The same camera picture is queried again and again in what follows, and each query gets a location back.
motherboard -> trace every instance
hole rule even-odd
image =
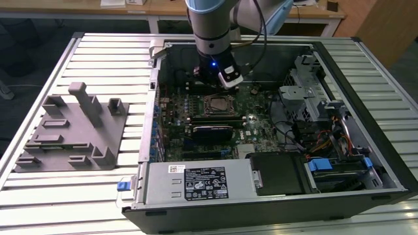
[[[196,83],[161,92],[164,161],[238,159],[250,152],[279,151],[268,121],[272,92],[258,84],[211,92]]]

power supply label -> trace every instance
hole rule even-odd
[[[228,198],[224,167],[184,169],[184,198],[187,201]]]

metal slats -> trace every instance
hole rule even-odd
[[[63,94],[65,102],[75,102],[68,85],[83,81],[88,92],[100,102],[119,97],[129,103],[128,119],[119,148],[117,168],[111,171],[11,173],[0,191],[0,229],[5,235],[121,234],[143,235],[120,213],[123,202],[132,199],[124,192],[117,196],[116,182],[137,171],[137,152],[144,124],[144,104],[151,68],[149,41],[187,39],[190,35],[85,34],[71,62],[63,71],[53,93]],[[350,39],[272,37],[276,40],[320,40],[371,111],[386,136],[392,141],[402,159],[418,177],[418,115],[403,95],[391,87],[359,47]],[[418,218],[418,197],[395,205],[376,207],[350,219],[312,221],[271,226],[194,232],[210,234],[358,234],[386,231],[413,234]]]

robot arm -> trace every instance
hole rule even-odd
[[[294,1],[260,0],[258,3],[267,34],[274,35],[284,23]],[[185,4],[200,55],[194,75],[208,82],[218,77],[223,88],[230,89],[243,81],[231,53],[231,21],[254,31],[260,30],[263,24],[254,0],[185,0]]]

circuit board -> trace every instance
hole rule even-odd
[[[254,85],[239,85],[239,92],[226,96],[188,95],[185,90],[176,89],[169,99],[163,99],[165,162],[188,161],[192,159],[184,159],[184,153],[206,152],[222,152],[223,159],[238,159],[235,147],[239,144],[252,144],[255,152],[279,151],[276,135],[268,122],[271,92],[254,91]],[[239,117],[246,121],[234,128],[232,138],[224,143],[191,144],[187,118],[211,115]]]

